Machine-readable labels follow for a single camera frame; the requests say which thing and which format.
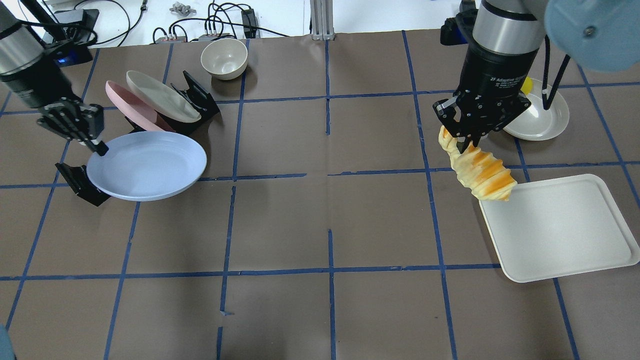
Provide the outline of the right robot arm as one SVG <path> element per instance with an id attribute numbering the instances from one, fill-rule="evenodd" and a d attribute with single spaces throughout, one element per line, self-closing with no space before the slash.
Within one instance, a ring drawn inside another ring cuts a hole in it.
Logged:
<path id="1" fill-rule="evenodd" d="M 566 55 L 542 96 L 550 105 L 569 60 L 592 71 L 624 71 L 639 62 L 639 39 L 637 0 L 463 0 L 439 39 L 467 44 L 460 81 L 451 98 L 432 107 L 462 154 L 530 107 L 522 85 L 541 45 L 554 43 Z"/>

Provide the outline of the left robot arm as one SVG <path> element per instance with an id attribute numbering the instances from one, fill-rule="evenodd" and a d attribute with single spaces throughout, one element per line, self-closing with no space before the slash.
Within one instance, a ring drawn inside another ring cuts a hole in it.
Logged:
<path id="1" fill-rule="evenodd" d="M 105 129 L 104 109 L 86 104 L 73 92 L 61 65 L 91 60 L 89 41 L 63 38 L 45 43 L 34 32 L 33 22 L 16 18 L 1 7 L 0 77 L 1 82 L 30 109 L 40 113 L 42 128 L 68 141 L 76 140 L 103 157 L 109 148 L 101 139 Z"/>

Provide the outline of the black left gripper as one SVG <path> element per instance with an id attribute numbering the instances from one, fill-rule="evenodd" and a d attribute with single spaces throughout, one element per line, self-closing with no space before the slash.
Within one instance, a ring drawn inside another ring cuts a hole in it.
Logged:
<path id="1" fill-rule="evenodd" d="M 69 141 L 78 141 L 103 157 L 109 147 L 102 141 L 105 109 L 99 104 L 85 104 L 77 96 L 62 97 L 38 108 L 38 124 Z"/>

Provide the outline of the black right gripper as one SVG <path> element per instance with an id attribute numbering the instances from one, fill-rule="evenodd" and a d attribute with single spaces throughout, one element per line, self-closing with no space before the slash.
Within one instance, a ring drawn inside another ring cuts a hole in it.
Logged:
<path id="1" fill-rule="evenodd" d="M 531 66 L 531 52 L 502 54 L 468 44 L 457 89 L 432 105 L 446 129 L 448 155 L 477 147 L 483 136 L 499 132 L 530 107 L 521 88 Z"/>

